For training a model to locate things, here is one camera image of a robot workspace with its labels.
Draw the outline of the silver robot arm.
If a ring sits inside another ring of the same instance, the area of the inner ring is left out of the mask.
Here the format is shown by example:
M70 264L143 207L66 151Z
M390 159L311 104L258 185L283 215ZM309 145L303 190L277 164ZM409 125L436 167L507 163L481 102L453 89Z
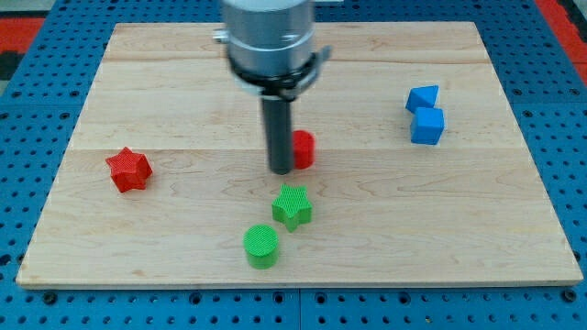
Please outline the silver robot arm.
M294 168L292 103L315 83L332 48L314 49L310 0L222 0L220 5L224 26L214 40L226 46L235 81L260 99L270 170L287 174Z

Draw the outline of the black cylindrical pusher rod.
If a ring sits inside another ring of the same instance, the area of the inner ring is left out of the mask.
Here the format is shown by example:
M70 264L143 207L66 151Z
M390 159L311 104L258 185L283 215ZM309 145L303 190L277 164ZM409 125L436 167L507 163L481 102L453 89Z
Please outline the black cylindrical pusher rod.
M270 170L279 175L294 167L291 105L282 100L261 100L261 112Z

